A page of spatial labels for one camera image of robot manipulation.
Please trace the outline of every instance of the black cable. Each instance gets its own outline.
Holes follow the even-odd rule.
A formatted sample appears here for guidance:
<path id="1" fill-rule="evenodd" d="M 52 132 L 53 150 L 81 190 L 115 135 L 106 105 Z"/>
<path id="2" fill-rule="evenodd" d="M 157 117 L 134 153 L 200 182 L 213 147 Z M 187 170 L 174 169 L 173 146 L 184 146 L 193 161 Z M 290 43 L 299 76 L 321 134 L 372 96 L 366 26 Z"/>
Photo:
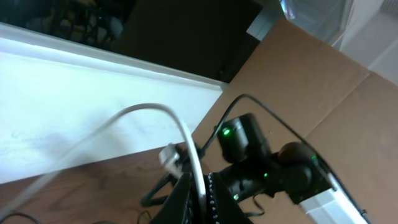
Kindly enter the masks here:
<path id="1" fill-rule="evenodd" d="M 326 170 L 328 170 L 336 179 L 336 181 L 338 182 L 338 184 L 340 185 L 341 189 L 345 192 L 346 196 L 349 198 L 349 200 L 353 203 L 354 207 L 357 209 L 357 211 L 362 215 L 362 217 L 368 222 L 371 223 L 369 221 L 369 219 L 366 216 L 366 211 L 361 209 L 359 207 L 359 205 L 354 201 L 354 198 L 349 194 L 349 192 L 347 191 L 346 187 L 344 186 L 344 184 L 341 182 L 341 180 L 338 178 L 338 176 L 336 175 L 335 171 L 333 171 L 333 169 L 329 166 L 329 164 L 322 158 L 322 156 L 317 152 L 317 150 L 315 150 L 314 147 L 312 147 L 310 145 L 310 143 L 308 143 L 303 137 L 301 137 L 301 135 L 299 135 L 297 132 L 295 132 L 287 123 L 285 123 L 285 121 L 283 121 L 278 115 L 276 115 L 271 109 L 269 109 L 263 102 L 259 101 L 257 98 L 255 98 L 252 95 L 248 95 L 248 94 L 242 94 L 239 95 L 237 98 L 235 98 L 234 101 L 232 101 L 232 103 L 228 106 L 228 108 L 226 109 L 226 111 L 224 112 L 224 115 L 221 117 L 220 121 L 218 122 L 215 130 L 213 131 L 213 134 L 211 134 L 210 138 L 207 140 L 207 142 L 205 143 L 205 145 L 202 147 L 200 154 L 199 154 L 199 158 L 202 158 L 205 155 L 205 152 L 207 150 L 207 148 L 210 146 L 211 142 L 213 142 L 214 138 L 216 138 L 218 131 L 220 130 L 221 126 L 223 125 L 226 117 L 229 115 L 229 113 L 231 112 L 231 110 L 233 109 L 233 107 L 236 105 L 236 103 L 243 99 L 243 98 L 249 98 L 250 100 L 256 102 L 259 106 L 261 106 L 263 109 L 265 109 L 269 114 L 271 114 L 271 116 L 273 116 L 276 120 L 278 120 L 283 126 L 285 126 L 285 128 L 287 128 L 294 136 L 296 136 L 296 138 L 298 138 L 303 144 L 307 145 L 309 148 L 311 148 L 311 150 L 314 151 L 314 153 L 317 155 L 317 159 L 320 162 L 320 165 L 323 166 Z"/>
<path id="2" fill-rule="evenodd" d="M 143 216 L 145 213 L 148 215 L 149 220 L 152 219 L 150 213 L 149 213 L 147 210 L 145 210 L 145 211 L 141 212 L 141 213 L 138 215 L 137 224 L 139 224 L 139 222 L 140 222 L 140 220 L 141 220 L 141 216 Z"/>
<path id="3" fill-rule="evenodd" d="M 171 174 L 165 174 L 157 183 L 156 185 L 150 190 L 148 194 L 146 194 L 140 201 L 143 207 L 151 207 L 153 205 L 162 205 L 168 195 L 162 196 L 159 198 L 153 198 L 153 196 L 166 184 L 168 184 L 173 179 Z"/>
<path id="4" fill-rule="evenodd" d="M 261 210 L 261 212 L 245 212 L 246 217 L 260 217 L 261 215 L 265 214 L 266 211 L 262 208 L 262 206 L 259 204 L 259 202 L 256 200 L 256 196 L 259 195 L 258 193 L 253 195 L 253 203 L 256 205 L 256 207 Z"/>
<path id="5" fill-rule="evenodd" d="M 303 137 L 301 137 L 298 133 L 296 133 L 287 123 L 285 123 L 285 121 L 283 121 L 280 117 L 278 117 L 278 115 L 276 115 L 271 109 L 269 109 L 263 102 L 259 101 L 254 96 L 251 96 L 248 94 L 242 94 L 242 95 L 238 96 L 234 101 L 232 101 L 232 103 L 226 109 L 226 111 L 224 112 L 224 115 L 221 117 L 216 128 L 214 129 L 213 134 L 211 134 L 210 138 L 207 140 L 205 145 L 202 147 L 202 149 L 200 151 L 200 156 L 203 157 L 205 155 L 207 148 L 210 146 L 211 142 L 213 142 L 213 140 L 216 138 L 217 133 L 220 130 L 221 126 L 223 125 L 226 117 L 229 115 L 229 113 L 234 108 L 236 103 L 239 100 L 242 100 L 243 98 L 249 98 L 250 100 L 256 102 L 258 105 L 260 105 L 262 108 L 264 108 L 269 114 L 271 114 L 276 120 L 278 120 L 281 124 L 283 124 L 283 126 L 285 126 L 285 128 L 287 128 L 292 134 L 294 134 L 294 136 L 296 136 L 300 141 L 302 141 L 304 144 L 309 145 L 309 143 Z"/>
<path id="6" fill-rule="evenodd" d="M 26 218 L 26 219 L 28 219 L 28 220 L 30 220 L 30 221 L 32 221 L 32 223 L 35 223 L 35 224 L 41 224 L 41 222 L 39 222 L 37 219 L 35 219 L 34 217 L 32 217 L 32 216 L 30 216 L 30 215 L 26 215 L 26 214 L 24 214 L 24 213 L 21 213 L 21 212 L 16 212 L 16 213 L 12 213 L 12 214 L 9 214 L 9 215 L 6 215 L 4 218 L 2 218 L 1 220 L 0 220 L 0 224 L 3 224 L 7 219 L 9 219 L 9 218 L 11 218 L 11 217 L 24 217 L 24 218 Z"/>

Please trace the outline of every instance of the cardboard box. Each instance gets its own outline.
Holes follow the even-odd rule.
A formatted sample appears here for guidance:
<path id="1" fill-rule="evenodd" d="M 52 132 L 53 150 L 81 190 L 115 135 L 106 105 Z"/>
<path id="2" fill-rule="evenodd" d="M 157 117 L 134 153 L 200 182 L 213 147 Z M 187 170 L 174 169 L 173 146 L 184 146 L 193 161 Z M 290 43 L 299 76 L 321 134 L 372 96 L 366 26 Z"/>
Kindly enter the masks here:
<path id="1" fill-rule="evenodd" d="M 262 100 L 329 162 L 374 223 L 392 223 L 398 210 L 398 87 L 287 21 L 279 21 L 253 52 L 194 132 L 209 138 L 240 94 Z M 252 112 L 273 151 L 297 141 L 258 105 L 243 100 L 230 118 Z M 204 158 L 211 171 L 229 164 L 217 142 Z M 310 223 L 285 193 L 258 197 L 266 214 L 254 223 Z M 251 200 L 245 212 L 256 210 Z"/>

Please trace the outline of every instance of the white cable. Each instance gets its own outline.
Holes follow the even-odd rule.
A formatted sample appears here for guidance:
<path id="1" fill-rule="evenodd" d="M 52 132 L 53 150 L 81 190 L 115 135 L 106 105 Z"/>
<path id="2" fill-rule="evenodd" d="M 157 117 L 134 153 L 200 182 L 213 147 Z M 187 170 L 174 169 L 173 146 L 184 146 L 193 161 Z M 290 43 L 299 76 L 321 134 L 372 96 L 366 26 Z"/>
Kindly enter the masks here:
<path id="1" fill-rule="evenodd" d="M 169 107 L 157 104 L 157 103 L 143 103 L 139 105 L 130 106 L 112 118 L 107 120 L 103 125 L 101 125 L 96 131 L 91 133 L 89 136 L 85 137 L 74 146 L 72 146 L 64 156 L 60 158 L 52 167 L 49 169 L 49 173 L 40 176 L 33 184 L 29 185 L 21 194 L 19 194 L 16 198 L 14 198 L 10 203 L 8 203 L 1 211 L 0 211 L 0 219 L 4 218 L 6 215 L 10 214 L 15 208 L 20 207 L 28 198 L 30 198 L 33 194 L 37 193 L 41 188 L 46 186 L 54 177 L 56 177 L 60 170 L 65 167 L 66 164 L 70 164 L 79 154 L 81 151 L 74 150 L 82 143 L 90 140 L 91 138 L 95 137 L 100 132 L 104 131 L 110 125 L 112 125 L 115 121 L 117 121 L 120 117 L 125 114 L 128 114 L 135 110 L 141 109 L 155 109 L 161 110 L 168 115 L 170 115 L 173 120 L 177 123 L 177 126 L 188 146 L 188 155 L 190 157 L 192 171 L 195 178 L 195 183 L 198 192 L 198 201 L 200 205 L 200 210 L 202 214 L 206 212 L 206 188 L 205 188 L 205 181 L 203 179 L 203 174 L 200 167 L 200 161 L 195 149 L 195 143 L 191 137 L 190 131 L 188 126 L 185 124 L 183 120 L 181 120 Z"/>

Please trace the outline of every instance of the wooden floor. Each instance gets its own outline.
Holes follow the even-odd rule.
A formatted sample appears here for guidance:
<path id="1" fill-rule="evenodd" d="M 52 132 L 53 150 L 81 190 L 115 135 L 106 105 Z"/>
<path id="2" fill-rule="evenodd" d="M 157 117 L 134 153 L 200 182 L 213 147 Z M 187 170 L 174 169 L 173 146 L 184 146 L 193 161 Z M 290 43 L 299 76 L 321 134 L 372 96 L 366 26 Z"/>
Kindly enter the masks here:
<path id="1" fill-rule="evenodd" d="M 145 209 L 139 201 L 163 176 L 160 149 L 140 152 L 63 171 L 48 186 L 18 209 L 43 224 L 98 221 L 136 223 Z M 0 207 L 14 198 L 35 178 L 0 185 Z M 166 186 L 159 195 L 169 193 Z M 148 209 L 153 216 L 160 207 Z M 10 218 L 6 223 L 30 223 Z M 142 218 L 140 223 L 147 223 Z"/>

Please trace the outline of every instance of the wire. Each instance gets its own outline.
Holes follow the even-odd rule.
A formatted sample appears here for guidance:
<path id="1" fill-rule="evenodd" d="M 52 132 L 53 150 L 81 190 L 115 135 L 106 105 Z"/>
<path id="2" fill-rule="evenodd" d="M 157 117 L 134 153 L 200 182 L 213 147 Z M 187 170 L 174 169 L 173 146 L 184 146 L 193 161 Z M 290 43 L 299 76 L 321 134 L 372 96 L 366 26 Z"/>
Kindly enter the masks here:
<path id="1" fill-rule="evenodd" d="M 35 223 L 35 224 L 42 224 L 41 222 L 39 222 L 39 221 L 38 221 L 37 219 L 35 219 L 34 217 L 32 217 L 32 216 L 30 216 L 30 215 L 26 215 L 26 214 L 21 213 L 21 212 L 16 212 L 16 213 L 12 213 L 12 214 L 6 215 L 4 218 L 2 218 L 2 219 L 0 220 L 0 224 L 3 224 L 7 219 L 9 219 L 9 218 L 11 218 L 11 217 L 24 217 L 24 218 L 26 218 L 26 219 L 32 221 L 32 223 Z"/>
<path id="2" fill-rule="evenodd" d="M 124 110 L 121 110 L 112 118 L 107 120 L 103 125 L 101 125 L 96 131 L 76 143 L 72 146 L 66 153 L 57 161 L 49 171 L 40 176 L 33 184 L 29 185 L 21 194 L 19 194 L 16 198 L 14 198 L 9 204 L 7 204 L 1 211 L 0 211 L 0 218 L 5 217 L 15 208 L 21 206 L 26 199 L 30 198 L 33 194 L 38 192 L 41 188 L 47 185 L 53 178 L 55 178 L 62 170 L 66 164 L 70 164 L 76 157 L 81 154 L 81 151 L 75 150 L 78 146 L 82 145 L 84 142 L 94 138 L 99 133 L 104 131 L 110 125 L 112 125 L 115 121 L 117 121 L 120 117 L 124 116 L 135 110 L 142 110 L 142 109 L 155 109 L 161 110 L 167 113 L 172 119 L 176 122 L 178 129 L 180 130 L 185 142 L 188 146 L 188 155 L 191 160 L 192 164 L 192 171 L 195 178 L 195 183 L 197 187 L 198 193 L 198 201 L 200 205 L 200 210 L 202 215 L 206 212 L 206 187 L 205 187 L 205 180 L 203 178 L 203 173 L 200 167 L 200 161 L 198 158 L 198 154 L 195 149 L 195 143 L 193 142 L 192 136 L 188 129 L 188 126 L 185 124 L 183 120 L 181 120 L 174 111 L 172 111 L 169 107 L 157 103 L 143 103 L 139 105 L 130 106 Z"/>
<path id="3" fill-rule="evenodd" d="M 285 121 L 283 121 L 280 117 L 278 117 L 278 115 L 276 115 L 271 109 L 269 109 L 263 102 L 259 101 L 254 96 L 248 94 L 242 94 L 239 95 L 234 101 L 232 101 L 232 103 L 228 106 L 228 108 L 224 112 L 224 115 L 221 117 L 210 138 L 207 140 L 207 142 L 200 151 L 202 157 L 205 155 L 205 152 L 207 148 L 210 146 L 211 142 L 213 142 L 213 140 L 216 138 L 218 131 L 220 130 L 221 126 L 223 125 L 225 119 L 227 118 L 231 110 L 234 108 L 236 103 L 239 100 L 242 100 L 243 98 L 249 98 L 250 100 L 256 102 L 258 105 L 264 108 L 268 113 L 270 113 L 276 120 L 278 120 L 281 124 L 283 124 L 283 126 L 285 126 L 285 128 L 287 128 L 292 134 L 294 134 L 300 141 L 302 141 L 304 144 L 308 144 L 308 142 L 303 137 L 301 137 L 298 133 L 296 133 L 287 123 L 285 123 Z"/>
<path id="4" fill-rule="evenodd" d="M 137 224 L 139 224 L 139 222 L 141 221 L 141 217 L 142 217 L 144 214 L 147 214 L 147 215 L 148 215 L 149 220 L 152 219 L 150 213 L 149 213 L 147 210 L 145 210 L 145 211 L 143 211 L 143 212 L 141 212 L 141 213 L 139 214 L 138 219 L 137 219 Z"/>
<path id="5" fill-rule="evenodd" d="M 141 205 L 143 207 L 151 207 L 153 205 L 162 205 L 168 195 L 159 197 L 159 198 L 153 198 L 153 196 L 166 184 L 168 184 L 171 180 L 173 179 L 173 176 L 169 173 L 165 174 L 156 184 L 155 186 L 150 190 L 148 194 L 146 194 L 140 201 Z"/>
<path id="6" fill-rule="evenodd" d="M 271 116 L 273 116 L 276 120 L 278 120 L 283 126 L 285 126 L 285 128 L 287 128 L 294 136 L 296 136 L 296 138 L 298 138 L 303 144 L 306 144 L 309 148 L 311 148 L 311 150 L 314 151 L 314 153 L 317 155 L 318 161 L 320 162 L 320 164 L 326 169 L 328 170 L 336 179 L 336 181 L 338 182 L 338 184 L 340 185 L 341 189 L 345 192 L 346 196 L 351 200 L 351 203 L 354 205 L 354 207 L 357 209 L 357 211 L 362 215 L 362 217 L 368 222 L 369 218 L 366 216 L 366 211 L 361 209 L 359 207 L 359 205 L 355 202 L 354 198 L 349 194 L 349 192 L 347 191 L 347 188 L 344 186 L 344 184 L 341 182 L 341 180 L 338 178 L 338 176 L 336 175 L 335 171 L 329 166 L 329 164 L 326 162 L 326 160 L 324 160 L 324 158 L 322 158 L 322 156 L 317 152 L 317 150 L 312 147 L 310 145 L 310 143 L 307 142 L 307 140 L 305 140 L 303 137 L 301 137 L 301 135 L 299 135 L 297 132 L 295 132 L 285 121 L 283 121 L 278 115 L 276 115 L 271 109 L 269 109 L 267 107 L 267 105 L 265 105 L 263 102 L 261 102 L 260 100 L 258 100 L 257 98 L 255 98 L 252 95 L 248 95 L 248 94 L 242 94 L 239 95 L 237 98 L 235 98 L 234 101 L 232 101 L 232 103 L 228 106 L 228 108 L 226 109 L 224 115 L 221 117 L 220 121 L 218 122 L 215 130 L 213 131 L 213 133 L 211 134 L 210 138 L 207 140 L 207 142 L 205 143 L 205 145 L 202 147 L 201 151 L 200 151 L 200 157 L 202 158 L 205 155 L 205 152 L 207 150 L 207 148 L 210 146 L 211 142 L 214 140 L 214 138 L 217 136 L 218 131 L 220 130 L 221 126 L 223 125 L 226 117 L 229 115 L 229 113 L 231 112 L 231 110 L 233 109 L 233 107 L 236 105 L 236 103 L 243 99 L 243 98 L 249 98 L 250 100 L 256 102 L 259 106 L 261 106 L 263 109 L 265 109 L 269 114 L 271 114 Z"/>
<path id="7" fill-rule="evenodd" d="M 266 211 L 262 208 L 262 206 L 259 204 L 259 202 L 256 200 L 256 196 L 259 195 L 258 193 L 253 195 L 253 203 L 256 205 L 256 207 L 261 210 L 261 212 L 245 212 L 246 217 L 260 217 L 261 215 L 265 214 Z"/>

